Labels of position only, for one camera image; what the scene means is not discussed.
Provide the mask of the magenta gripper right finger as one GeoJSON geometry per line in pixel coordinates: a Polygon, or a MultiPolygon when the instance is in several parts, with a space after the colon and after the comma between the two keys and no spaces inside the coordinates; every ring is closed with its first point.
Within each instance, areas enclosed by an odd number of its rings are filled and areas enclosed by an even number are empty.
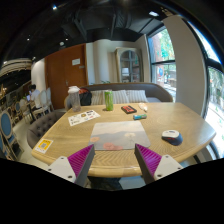
{"type": "Polygon", "coordinates": [[[170,155],[161,156],[140,144],[135,145],[134,154],[146,184],[150,184],[182,169],[182,166],[170,155]]]}

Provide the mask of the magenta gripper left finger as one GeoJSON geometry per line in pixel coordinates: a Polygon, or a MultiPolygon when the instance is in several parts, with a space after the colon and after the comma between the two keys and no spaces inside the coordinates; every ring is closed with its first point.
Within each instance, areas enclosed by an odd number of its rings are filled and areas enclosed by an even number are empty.
{"type": "Polygon", "coordinates": [[[83,187],[94,155],[94,146],[89,145],[69,157],[60,156],[47,171],[83,187]]]}

